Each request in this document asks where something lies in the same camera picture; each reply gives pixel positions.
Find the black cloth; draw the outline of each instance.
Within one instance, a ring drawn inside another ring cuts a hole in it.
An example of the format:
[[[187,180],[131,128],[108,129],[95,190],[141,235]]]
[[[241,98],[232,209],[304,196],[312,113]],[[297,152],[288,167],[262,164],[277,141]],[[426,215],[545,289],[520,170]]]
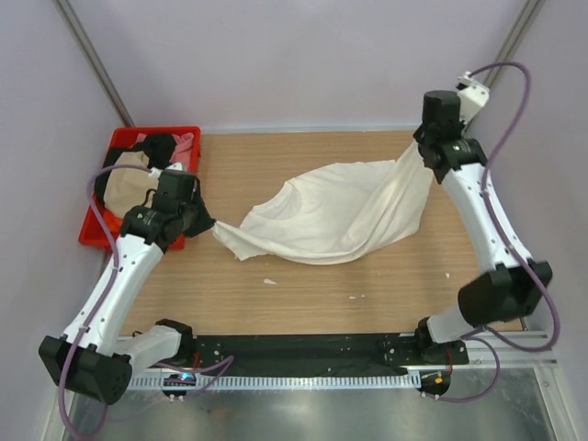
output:
[[[147,135],[145,140],[137,142],[130,149],[124,147],[110,147],[102,167],[114,165],[124,152],[144,152],[149,157],[148,167],[155,167],[161,170],[170,166],[170,160],[175,150],[175,139],[169,133]],[[107,191],[107,183],[110,172],[100,175],[94,183],[96,200],[102,207],[105,207],[104,193]]]
[[[184,231],[186,237],[198,236],[202,232],[211,229],[216,223],[216,219],[213,219],[209,215],[209,211],[204,205],[204,199],[200,193],[200,180],[196,178],[196,191],[192,194],[192,204],[189,208],[194,213],[194,217],[190,226]]]
[[[175,139],[169,133],[147,135],[145,141],[132,146],[134,152],[144,152],[149,156],[148,167],[164,170],[171,165],[170,160],[175,150]]]

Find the metal floor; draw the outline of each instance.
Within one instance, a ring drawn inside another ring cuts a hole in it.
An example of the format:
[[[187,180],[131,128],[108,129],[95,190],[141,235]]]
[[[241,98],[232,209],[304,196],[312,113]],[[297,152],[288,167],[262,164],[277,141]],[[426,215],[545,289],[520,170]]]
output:
[[[447,396],[478,393],[490,383],[493,375],[492,369],[457,370]],[[106,426],[94,439],[556,439],[532,369],[505,369],[494,392],[470,404],[434,402],[421,398],[416,390],[215,392],[173,403],[161,401],[162,397],[160,391],[128,392],[110,408]],[[100,410],[100,404],[94,401],[76,400],[73,404],[75,425],[84,432],[91,431]],[[121,418],[126,421],[112,422]]]

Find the cable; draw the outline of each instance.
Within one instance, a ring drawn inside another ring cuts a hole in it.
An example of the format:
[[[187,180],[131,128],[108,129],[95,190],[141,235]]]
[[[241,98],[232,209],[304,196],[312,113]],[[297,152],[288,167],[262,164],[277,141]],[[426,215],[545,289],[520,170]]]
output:
[[[214,370],[216,368],[220,368],[222,367],[222,369],[220,370],[220,372],[214,377],[214,379],[212,379],[211,381],[209,381],[208,383],[206,383],[203,387],[201,387],[198,390],[195,391],[189,391],[187,392],[186,396],[189,398],[195,398],[198,395],[200,395],[202,392],[208,390],[210,387],[212,387],[212,385],[214,383],[216,383],[223,375],[224,373],[229,369],[229,367],[231,366],[233,361],[233,356],[227,356],[224,360],[222,360],[220,363],[217,363],[214,366],[211,367],[206,367],[206,372],[209,372],[211,370]],[[179,367],[173,366],[172,367],[173,370],[178,370]],[[187,370],[191,370],[191,372],[186,372],[186,373],[202,373],[204,371],[204,369],[187,369]],[[196,382],[194,380],[190,380],[190,379],[183,379],[182,382],[184,383],[193,383],[196,384]],[[113,418],[113,419],[109,419],[107,420],[107,423],[113,423],[113,424],[118,424],[118,423],[124,423],[128,420],[132,420],[135,417],[147,412],[148,410],[152,409],[152,407],[156,406],[157,404],[160,404],[159,401],[156,402],[152,402],[151,404],[148,404],[147,406],[143,407],[140,411],[134,413],[131,416],[126,416],[124,418]]]
[[[545,285],[543,285],[543,282],[541,282],[541,280],[539,279],[537,274],[535,274],[535,271],[533,271],[533,269],[526,262],[525,258],[523,258],[523,256],[521,256],[516,251],[515,247],[511,243],[510,239],[508,238],[508,235],[504,231],[503,226],[501,225],[500,221],[498,220],[498,217],[496,216],[496,212],[494,211],[494,207],[492,206],[492,202],[490,201],[490,194],[489,194],[488,188],[487,188],[488,177],[489,177],[490,171],[494,165],[494,161],[496,160],[498,153],[500,153],[502,151],[502,149],[504,148],[504,145],[506,144],[506,142],[508,141],[508,139],[512,135],[513,131],[515,131],[515,128],[518,125],[519,120],[521,119],[521,117],[523,116],[523,113],[525,112],[526,105],[528,103],[529,96],[531,93],[531,73],[520,62],[496,62],[493,64],[489,64],[487,66],[481,67],[480,69],[476,69],[474,72],[472,72],[470,74],[470,76],[473,77],[477,74],[488,71],[488,70],[493,69],[495,67],[502,67],[502,66],[515,67],[516,69],[518,69],[519,71],[521,71],[523,73],[523,75],[525,76],[525,90],[523,92],[523,98],[521,99],[521,103],[519,104],[519,107],[518,107],[516,113],[514,114],[513,120],[511,121],[509,126],[506,128],[504,135],[498,141],[498,143],[496,144],[496,147],[494,147],[494,149],[492,150],[492,152],[490,154],[490,157],[488,158],[488,163],[486,164],[486,168],[484,169],[484,173],[482,174],[481,192],[483,195],[484,205],[486,206],[486,209],[488,210],[488,214],[490,215],[490,218],[492,220],[492,224],[496,228],[498,235],[501,237],[501,239],[504,242],[504,245],[510,251],[510,253],[513,255],[514,259],[526,271],[526,273],[529,275],[531,280],[533,280],[533,283],[535,283],[535,285],[537,286],[537,288],[539,289],[539,291],[543,295],[545,302],[548,304],[549,311],[551,312],[551,317],[553,318],[553,334],[551,335],[551,338],[549,339],[549,341],[547,343],[545,343],[544,345],[536,346],[536,347],[527,347],[527,346],[519,345],[518,343],[515,343],[515,342],[509,340],[508,338],[504,337],[498,331],[494,330],[490,326],[487,326],[485,329],[487,329],[490,333],[492,333],[494,336],[496,336],[496,338],[498,338],[502,342],[506,343],[507,345],[513,347],[514,349],[518,349],[518,350],[524,351],[524,352],[536,353],[536,352],[548,351],[558,342],[558,339],[560,338],[560,328],[561,328],[560,315],[558,314],[558,310],[555,306],[555,302],[553,301],[553,298],[551,298],[551,296],[549,295],[547,288],[545,287]],[[478,330],[474,334],[477,334],[481,331],[483,331],[483,329]]]
[[[196,351],[194,354],[194,364],[192,365],[193,369],[196,369],[200,364],[200,351]]]
[[[492,345],[490,343],[488,343],[486,340],[482,340],[481,338],[478,338],[478,337],[470,337],[468,340],[482,343],[483,345],[488,347],[488,349],[490,349],[490,352],[492,352],[492,355],[494,356],[494,361],[496,362],[496,373],[494,374],[494,378],[492,379],[492,383],[490,383],[490,386],[488,386],[484,391],[480,392],[479,394],[473,395],[471,397],[466,397],[466,398],[440,397],[438,395],[433,395],[433,394],[427,393],[427,392],[422,392],[421,396],[432,398],[435,401],[453,402],[456,404],[460,404],[460,403],[464,403],[464,402],[471,402],[471,401],[478,400],[480,398],[485,397],[490,392],[492,392],[492,390],[496,387],[496,384],[498,384],[498,379],[500,378],[500,358],[498,357],[498,354],[496,353],[496,349],[494,349],[492,347]]]
[[[82,340],[82,337],[84,336],[85,331],[87,330],[90,322],[92,321],[92,319],[94,319],[98,310],[100,309],[100,307],[102,306],[102,304],[106,300],[108,294],[110,293],[110,290],[114,286],[114,282],[117,278],[117,274],[119,273],[119,250],[117,249],[117,245],[115,243],[114,237],[112,237],[112,233],[110,232],[110,229],[108,228],[108,226],[106,225],[106,223],[102,219],[102,215],[100,214],[100,211],[98,210],[98,207],[96,206],[96,203],[93,198],[94,183],[96,182],[96,179],[100,175],[103,175],[104,173],[110,172],[110,171],[115,170],[117,168],[134,168],[137,170],[142,170],[147,173],[150,172],[150,170],[148,168],[141,167],[138,165],[122,165],[122,164],[111,165],[111,166],[108,166],[108,167],[101,169],[97,174],[93,175],[88,180],[88,182],[85,186],[85,195],[88,199],[88,202],[90,203],[90,209],[94,212],[94,215],[96,216],[96,219],[98,220],[98,223],[100,224],[100,227],[102,228],[102,231],[104,231],[104,234],[107,236],[108,244],[110,245],[110,249],[112,250],[112,259],[113,259],[113,266],[114,267],[112,268],[112,272],[110,273],[110,278],[108,279],[108,282],[107,282],[106,286],[104,287],[102,294],[100,294],[100,297],[98,298],[98,301],[96,302],[96,304],[94,305],[92,310],[90,310],[90,312],[86,315],[82,326],[80,327],[77,335],[75,336],[75,338],[72,341],[72,345],[70,346],[70,350],[67,352],[67,355],[65,356],[65,361],[63,362],[63,367],[62,367],[62,374],[60,375],[60,378],[59,378],[59,389],[58,389],[58,393],[57,393],[57,404],[59,407],[59,414],[62,418],[63,425],[65,426],[67,431],[75,439],[78,439],[78,440],[91,439],[94,435],[96,435],[102,429],[102,426],[104,425],[104,422],[106,421],[106,418],[107,418],[108,406],[105,405],[104,411],[102,412],[102,416],[100,417],[100,421],[98,422],[98,425],[96,426],[96,429],[94,430],[94,432],[92,432],[90,434],[82,434],[81,432],[79,432],[74,427],[72,420],[70,420],[70,417],[67,414],[67,409],[65,408],[65,383],[67,382],[67,375],[69,374],[70,367],[72,366],[72,360],[74,359],[75,349],[80,345],[80,341]]]
[[[451,351],[449,350],[449,346],[446,346],[445,351],[447,353],[447,363],[449,364],[449,371],[447,374],[451,377],[453,374],[453,358],[451,357]]]

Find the metal frame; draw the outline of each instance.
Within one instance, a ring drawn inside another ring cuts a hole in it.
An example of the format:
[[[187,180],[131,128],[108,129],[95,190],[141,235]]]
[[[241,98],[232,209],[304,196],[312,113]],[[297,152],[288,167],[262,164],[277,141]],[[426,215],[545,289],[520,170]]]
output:
[[[72,5],[70,4],[69,0],[53,0],[55,5],[57,6],[58,11],[63,17],[65,24],[67,25],[68,29],[72,32],[73,38],[78,43],[82,52],[84,53],[85,58],[90,64],[90,67],[94,71],[96,75],[97,81],[102,86],[104,93],[107,95],[112,107],[117,111],[119,114],[120,119],[122,120],[123,124],[127,127],[135,127],[135,123],[132,120],[132,117],[125,106],[125,103],[122,101],[122,98],[117,91],[117,88],[114,86],[114,83],[110,79],[108,75],[108,71],[104,64],[100,60],[96,49],[94,49],[94,45],[92,41],[85,33],[84,26],[80,22],[80,19],[75,14]]]
[[[570,401],[566,400],[567,383],[563,379],[562,371],[536,367],[535,375],[555,436],[561,441],[585,439],[575,423],[580,421],[582,416],[577,409],[572,409]]]
[[[59,413],[59,404],[57,403],[57,388],[55,388],[55,400],[49,415],[49,421],[45,428],[43,438],[41,441],[56,441],[62,440],[65,437],[65,426],[62,423],[62,418]],[[72,411],[74,405],[75,394],[69,390],[65,392],[65,408],[68,414]]]
[[[166,380],[171,374],[177,374],[171,369],[148,369],[135,376],[130,381],[127,391],[131,390],[199,390],[212,379],[211,376],[196,376],[193,384],[170,385]],[[271,390],[351,390],[351,389],[419,389],[421,377],[418,371],[411,371],[407,375],[397,377],[318,377],[318,378],[274,378],[274,377],[220,377],[210,386],[210,391],[271,391]]]
[[[549,336],[543,331],[507,331],[501,333],[515,343],[524,346],[541,346],[548,342]],[[491,333],[476,335],[487,341],[496,350],[500,358],[501,368],[557,368],[558,360],[553,351],[540,353],[521,352],[502,342]],[[496,364],[492,352],[482,343],[469,340],[466,341],[468,348],[469,364],[454,366],[457,369],[494,369]],[[409,370],[434,370],[445,369],[445,365],[439,366],[409,366]]]
[[[544,4],[545,0],[526,0],[493,62],[508,62],[513,59],[516,50],[521,45],[523,38]],[[503,67],[495,67],[488,71],[484,78],[484,84],[492,89],[500,81],[503,69]]]

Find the white connector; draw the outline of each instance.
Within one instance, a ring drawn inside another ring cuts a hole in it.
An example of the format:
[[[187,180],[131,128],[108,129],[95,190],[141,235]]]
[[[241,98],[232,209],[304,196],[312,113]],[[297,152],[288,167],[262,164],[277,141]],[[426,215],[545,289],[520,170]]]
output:
[[[186,171],[182,163],[170,164],[168,167],[165,168],[165,170],[179,170],[181,172]],[[163,170],[157,167],[151,167],[151,172],[149,173],[149,176],[154,177],[155,179],[159,179],[159,176],[162,175],[162,171]]]
[[[464,124],[468,124],[486,106],[490,97],[490,89],[478,80],[471,78],[469,72],[465,72],[458,80],[460,85],[465,86],[458,91],[461,100],[459,119]]]

